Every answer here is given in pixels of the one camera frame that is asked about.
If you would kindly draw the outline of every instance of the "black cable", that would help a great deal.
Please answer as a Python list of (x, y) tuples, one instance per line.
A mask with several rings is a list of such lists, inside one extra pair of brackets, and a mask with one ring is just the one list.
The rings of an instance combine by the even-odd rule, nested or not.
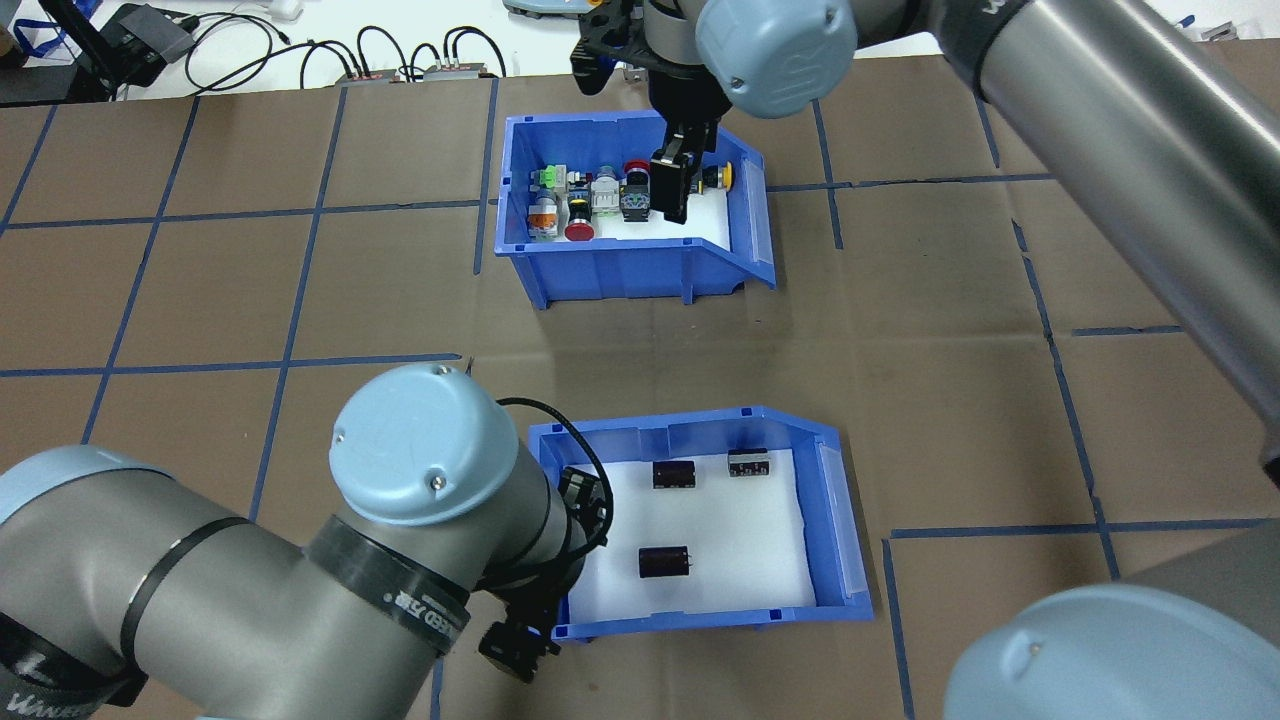
[(458, 41), (468, 35), (479, 35), (485, 42), (489, 44), (489, 47), (493, 49), (493, 54), (498, 58), (498, 69), (502, 70), (502, 77), (507, 77), (507, 60), (502, 56), (502, 50), (498, 49), (498, 44), (494, 42), (488, 33), (477, 27), (465, 26), (461, 28), (461, 32), (453, 36), (453, 60), (457, 61), (458, 59)]
[(495, 587), (508, 585), (518, 580), (536, 578), (550, 570), (563, 571), (573, 562), (581, 560), (582, 557), (586, 557), (586, 553), (591, 552), (596, 547), (603, 546), (608, 538), (609, 528), (613, 527), (613, 486), (609, 484), (609, 477), (604, 471), (604, 464), (600, 462), (599, 456), (596, 456), (595, 451), (591, 450), (591, 445), (588, 443), (582, 433), (579, 432), (576, 427), (573, 427), (573, 423), (570, 421), (570, 419), (566, 418), (559, 410), (556, 410), (550, 405), (547, 405), (545, 402), (541, 402), (539, 400), (530, 400), (527, 397), (504, 397), (498, 401), (498, 405), (502, 406), (524, 405), (525, 407), (532, 407), (535, 410), (540, 410), (550, 415), (552, 418), (556, 419), (557, 423), (564, 427), (564, 430), (568, 432), (570, 437), (572, 437), (573, 441), (577, 442), (577, 445), (582, 448), (582, 452), (586, 454), (588, 460), (591, 461), (591, 466), (595, 469), (596, 474), (600, 478), (600, 488), (604, 492), (605, 515), (600, 520), (600, 525), (595, 529), (594, 533), (591, 533), (591, 537), (588, 538), (581, 546), (570, 550), (568, 546), (572, 537), (572, 524), (566, 521), (564, 542), (561, 544), (561, 552), (556, 557), (543, 562), (529, 565), (526, 568), (517, 568), (508, 571), (486, 575), (476, 585), (476, 589), (490, 589)]
[[(431, 45), (430, 42), (421, 42), (421, 44), (419, 44), (419, 46), (415, 47), (413, 51), (408, 56), (408, 73), (404, 77), (410, 82), (413, 82), (415, 79), (417, 79), (417, 78), (413, 77), (413, 70), (415, 69), (419, 69), (419, 70), (422, 69), (422, 68), (417, 67), (417, 54), (421, 53), (424, 49), (425, 50), (430, 50), (431, 55), (435, 58), (436, 67), (440, 65), (440, 51), (436, 50), (435, 46)], [(422, 74), (425, 76), (426, 70), (422, 70)]]
[(183, 60), (183, 73), (187, 76), (187, 82), (189, 82), (193, 87), (197, 88), (196, 90), (197, 94), (198, 92), (221, 92), (221, 91), (225, 91), (225, 90), (234, 90), (234, 88), (241, 87), (244, 83), (252, 81), (255, 77), (257, 77), (262, 72), (264, 68), (266, 68), (266, 60), (255, 60), (253, 63), (250, 63), (248, 65), (244, 65), (243, 68), (241, 68), (238, 70), (238, 72), (244, 72), (244, 70), (252, 69), (253, 72), (251, 72), (248, 76), (246, 76), (246, 77), (243, 77), (243, 78), (241, 78), (241, 79), (238, 79), (234, 83), (228, 85), (228, 86), (219, 87), (219, 85), (221, 82), (224, 82), (223, 79), (220, 79), (218, 82), (209, 83), (209, 85), (201, 85), (201, 83), (196, 82), (196, 78), (191, 74), (191, 60), (192, 60), (192, 58), (195, 58), (196, 50), (205, 41), (205, 38), (207, 38), (219, 27), (221, 27), (224, 24), (228, 24), (228, 23), (233, 23), (233, 22), (247, 22), (247, 23), (252, 24), (253, 27), (257, 27), (259, 29), (261, 29), (266, 35), (266, 54), (268, 55), (270, 55), (271, 53), (275, 51), (275, 38), (276, 37), (280, 38), (280, 41), (284, 42), (285, 45), (289, 44), (289, 36), (288, 35), (284, 35), (284, 32), (280, 31), (280, 28), (275, 27), (271, 22), (269, 22), (266, 19), (262, 19), (262, 18), (259, 18), (256, 15), (246, 15), (246, 14), (242, 14), (242, 13), (221, 13), (221, 12), (219, 12), (219, 13), (204, 13), (204, 14), (198, 14), (198, 15), (195, 15), (195, 18), (197, 20), (206, 20), (206, 19), (210, 19), (210, 18), (218, 18), (214, 23), (211, 23), (209, 26), (209, 28), (205, 29), (205, 32), (200, 33), (200, 36), (195, 38), (195, 45), (192, 45), (191, 50), (187, 51), (187, 56)]
[(339, 51), (334, 50), (333, 47), (330, 47), (330, 45), (335, 45), (335, 44), (340, 45), (340, 42), (337, 42), (335, 40), (321, 40), (320, 42), (315, 42), (315, 44), (311, 45), (311, 47), (307, 50), (307, 54), (302, 56), (302, 67), (298, 68), (298, 90), (306, 90), (307, 88), (307, 60), (311, 59), (311, 55), (316, 50), (328, 50), (328, 51), (333, 53), (334, 55), (337, 55), (338, 56), (338, 61), (342, 63), (342, 72), (347, 77), (347, 79), (351, 79), (351, 78), (356, 77), (356, 76), (353, 76), (351, 73), (351, 65), (347, 64), (347, 59), (342, 56), (342, 53), (339, 53)]
[(361, 45), (361, 42), (362, 42), (364, 37), (365, 37), (365, 33), (369, 32), (369, 31), (380, 32), (380, 33), (383, 33), (383, 36), (387, 37), (387, 40), (390, 40), (392, 41), (392, 46), (396, 47), (396, 54), (399, 55), (399, 59), (401, 59), (399, 67), (402, 67), (402, 68), (407, 68), (408, 67), (408, 60), (406, 60), (406, 58), (404, 58), (404, 49), (402, 49), (399, 46), (399, 42), (396, 42), (396, 38), (392, 37), (392, 33), (387, 32), (385, 28), (380, 28), (378, 26), (365, 26), (365, 27), (360, 28), (360, 32), (356, 33), (356, 54), (360, 55), (360, 67), (364, 70), (365, 76), (369, 74), (370, 69), (369, 69), (369, 60), (365, 58), (365, 49)]
[(332, 53), (338, 54), (338, 51), (334, 50), (333, 47), (329, 47), (325, 44), (312, 42), (310, 40), (306, 41), (306, 42), (301, 42), (298, 45), (289, 45), (288, 47), (282, 47), (280, 50), (275, 50), (273, 53), (268, 53), (266, 55), (262, 55), (261, 58), (259, 58), (257, 60), (253, 60), (252, 63), (246, 63), (244, 65), (241, 65), (239, 68), (237, 68), (237, 69), (227, 73), (225, 76), (218, 78), (216, 81), (209, 83), (207, 86), (200, 86), (200, 90), (192, 92), (187, 97), (195, 97), (195, 96), (200, 95), (201, 92), (209, 92), (210, 88), (214, 88), (212, 92), (218, 92), (218, 91), (223, 91), (223, 90), (230, 90), (233, 87), (239, 87), (239, 85), (243, 85), (243, 82), (237, 83), (237, 85), (230, 85), (230, 86), (227, 86), (227, 87), (218, 87), (218, 86), (220, 83), (224, 83), (228, 79), (238, 76), (239, 73), (243, 73), (244, 70), (252, 68), (253, 65), (266, 65), (268, 60), (273, 60), (273, 59), (279, 58), (280, 55), (284, 55), (287, 53), (292, 53), (294, 50), (301, 50), (303, 47), (316, 47), (316, 46), (325, 47), (326, 50), (330, 50)]

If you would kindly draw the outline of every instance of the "table surface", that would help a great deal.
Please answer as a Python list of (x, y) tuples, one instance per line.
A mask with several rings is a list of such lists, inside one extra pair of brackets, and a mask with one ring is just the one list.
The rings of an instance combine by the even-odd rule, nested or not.
[[(1280, 42), (1207, 51), (1280, 108)], [(937, 56), (726, 118), (767, 159), (777, 291), (534, 310), (492, 252), (502, 119), (644, 104), (532, 77), (0, 111), (0, 466), (88, 441), (305, 543), (333, 418), (397, 363), (572, 418), (840, 429), (874, 621), (604, 638), (526, 688), (475, 652), (477, 596), (419, 719), (433, 688), (447, 719), (936, 719), (1034, 600), (1280, 516), (1243, 401)], [(193, 715), (151, 683), (99, 716)]]

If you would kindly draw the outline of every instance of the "electrolytic capacitor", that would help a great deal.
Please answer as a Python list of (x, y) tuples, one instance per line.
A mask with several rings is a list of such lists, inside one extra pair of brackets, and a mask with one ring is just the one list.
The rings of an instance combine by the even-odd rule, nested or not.
[(595, 237), (595, 227), (591, 225), (591, 176), (570, 173), (567, 200), (568, 223), (564, 225), (564, 237), (575, 241)]
[(689, 574), (689, 546), (641, 547), (641, 578), (675, 578)]

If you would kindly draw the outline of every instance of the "robotic arm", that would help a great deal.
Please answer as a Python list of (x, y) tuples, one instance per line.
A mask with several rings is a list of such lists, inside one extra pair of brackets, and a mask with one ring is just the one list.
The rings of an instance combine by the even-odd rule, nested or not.
[(599, 462), (566, 502), (502, 407), (445, 365), (358, 391), (329, 462), (347, 507), (303, 548), (95, 447), (0, 475), (0, 717), (131, 705), (150, 674), (210, 720), (403, 717), (479, 589), (508, 607), (481, 653), (531, 682), (608, 532)]
[[(649, 68), (653, 208), (728, 105), (824, 96), (854, 46), (932, 32), (1258, 414), (1280, 486), (1280, 119), (1142, 0), (612, 0), (573, 68)], [(1263, 717), (1280, 707), (1280, 523), (1032, 606), (961, 657), (946, 717)]]
[(804, 109), (855, 47), (933, 33), (1262, 419), (1280, 486), (1280, 119), (1142, 0), (609, 0), (573, 73), (649, 69), (667, 120), (652, 202), (684, 222), (690, 176), (735, 105)]

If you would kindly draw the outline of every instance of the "black capacitor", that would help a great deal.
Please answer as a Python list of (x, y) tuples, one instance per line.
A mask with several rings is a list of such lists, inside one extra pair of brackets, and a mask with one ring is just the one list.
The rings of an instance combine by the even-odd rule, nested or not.
[(689, 575), (689, 546), (641, 547), (641, 578), (677, 578)]
[(691, 488), (696, 484), (692, 460), (659, 460), (653, 464), (653, 489)]

